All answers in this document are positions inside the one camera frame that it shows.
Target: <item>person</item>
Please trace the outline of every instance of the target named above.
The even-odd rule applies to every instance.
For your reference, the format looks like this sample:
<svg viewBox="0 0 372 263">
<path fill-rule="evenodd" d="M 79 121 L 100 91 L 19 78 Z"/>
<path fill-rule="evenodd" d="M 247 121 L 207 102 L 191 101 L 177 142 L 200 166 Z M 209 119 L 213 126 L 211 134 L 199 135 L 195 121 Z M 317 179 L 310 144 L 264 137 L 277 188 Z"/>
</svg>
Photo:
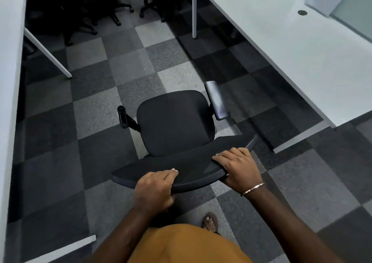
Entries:
<svg viewBox="0 0 372 263">
<path fill-rule="evenodd" d="M 228 175 L 222 181 L 251 202 L 291 263 L 343 262 L 266 186 L 261 185 L 261 175 L 248 149 L 231 148 L 212 159 L 225 167 Z M 217 231 L 213 214 L 204 219 L 204 228 L 188 224 L 148 228 L 156 214 L 173 204 L 170 189 L 177 175 L 178 171 L 172 169 L 143 176 L 134 189 L 133 208 L 87 262 L 252 263 L 233 242 L 211 233 Z"/>
</svg>

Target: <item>desk surface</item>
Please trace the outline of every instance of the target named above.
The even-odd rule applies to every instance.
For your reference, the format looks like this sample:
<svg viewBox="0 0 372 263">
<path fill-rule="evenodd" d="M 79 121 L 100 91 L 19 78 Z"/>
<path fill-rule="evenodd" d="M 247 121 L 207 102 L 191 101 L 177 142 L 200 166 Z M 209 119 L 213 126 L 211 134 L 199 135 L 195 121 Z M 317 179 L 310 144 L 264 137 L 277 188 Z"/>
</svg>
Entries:
<svg viewBox="0 0 372 263">
<path fill-rule="evenodd" d="M 4 255 L 26 0 L 0 0 L 0 260 Z"/>
<path fill-rule="evenodd" d="M 305 0 L 211 1 L 332 127 L 372 110 L 370 42 Z"/>
</svg>

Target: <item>hand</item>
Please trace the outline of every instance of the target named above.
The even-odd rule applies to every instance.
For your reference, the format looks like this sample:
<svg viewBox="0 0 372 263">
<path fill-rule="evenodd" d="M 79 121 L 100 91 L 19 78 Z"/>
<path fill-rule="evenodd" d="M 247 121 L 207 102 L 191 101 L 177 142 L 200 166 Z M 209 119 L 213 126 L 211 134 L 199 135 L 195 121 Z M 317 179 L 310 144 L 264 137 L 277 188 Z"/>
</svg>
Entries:
<svg viewBox="0 0 372 263">
<path fill-rule="evenodd" d="M 212 157 L 228 172 L 228 176 L 221 180 L 237 193 L 244 193 L 262 183 L 261 174 L 249 150 L 246 148 L 231 148 Z"/>
<path fill-rule="evenodd" d="M 172 169 L 148 172 L 140 178 L 134 188 L 134 208 L 155 216 L 170 207 L 174 202 L 170 188 L 177 175 L 178 171 Z"/>
</svg>

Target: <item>orange shirt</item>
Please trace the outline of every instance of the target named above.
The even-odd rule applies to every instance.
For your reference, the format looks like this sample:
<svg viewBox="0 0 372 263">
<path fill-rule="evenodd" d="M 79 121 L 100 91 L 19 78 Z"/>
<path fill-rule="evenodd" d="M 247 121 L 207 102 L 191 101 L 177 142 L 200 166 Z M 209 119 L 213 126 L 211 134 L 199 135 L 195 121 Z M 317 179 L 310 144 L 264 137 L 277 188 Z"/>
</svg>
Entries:
<svg viewBox="0 0 372 263">
<path fill-rule="evenodd" d="M 128 263 L 252 263 L 233 242 L 188 224 L 149 228 Z"/>
</svg>

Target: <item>foot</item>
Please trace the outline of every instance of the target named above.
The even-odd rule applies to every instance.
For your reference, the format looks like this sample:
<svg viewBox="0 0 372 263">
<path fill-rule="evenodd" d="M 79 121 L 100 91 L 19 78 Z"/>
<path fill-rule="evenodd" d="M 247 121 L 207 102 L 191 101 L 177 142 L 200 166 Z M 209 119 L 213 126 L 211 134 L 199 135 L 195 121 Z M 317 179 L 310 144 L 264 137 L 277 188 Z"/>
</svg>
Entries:
<svg viewBox="0 0 372 263">
<path fill-rule="evenodd" d="M 208 212 L 203 218 L 202 228 L 213 233 L 218 232 L 217 216 L 212 212 Z"/>
</svg>

